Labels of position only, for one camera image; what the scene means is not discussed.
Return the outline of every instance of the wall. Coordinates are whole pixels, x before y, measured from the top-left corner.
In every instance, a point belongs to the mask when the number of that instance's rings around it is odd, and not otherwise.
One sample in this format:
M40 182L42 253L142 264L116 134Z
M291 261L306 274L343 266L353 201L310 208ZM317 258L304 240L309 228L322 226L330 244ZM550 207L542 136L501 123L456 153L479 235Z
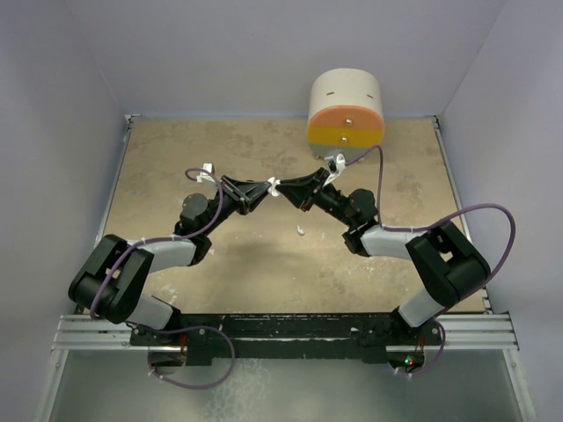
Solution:
M563 370L563 3L509 0L443 115L462 202L513 211L515 248L490 284L494 310L509 309L539 420L561 420ZM497 258L500 215L469 217L472 235Z
M388 116L441 113L505 0L67 0L127 113L306 115L315 78L379 79Z
M0 419L12 422L33 418L124 121L62 1L0 4Z

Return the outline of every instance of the wooden tabletop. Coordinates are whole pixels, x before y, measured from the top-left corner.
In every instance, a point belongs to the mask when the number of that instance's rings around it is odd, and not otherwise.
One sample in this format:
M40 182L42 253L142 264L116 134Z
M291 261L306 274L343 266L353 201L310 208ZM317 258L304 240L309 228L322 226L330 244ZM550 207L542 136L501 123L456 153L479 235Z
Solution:
M106 233L128 239L167 236L189 193L213 195L184 169L212 162L237 179L293 178L324 166L305 139L306 120L139 120L121 167ZM388 224L422 225L456 210L430 120L387 120L382 215ZM377 189L374 152L334 184L344 194ZM305 235L297 233L297 226ZM313 208L303 213L268 197L233 215L210 236L197 266L152 274L144 292L183 312L391 311L422 288L410 261L352 255L346 227ZM482 311L479 293L455 310Z

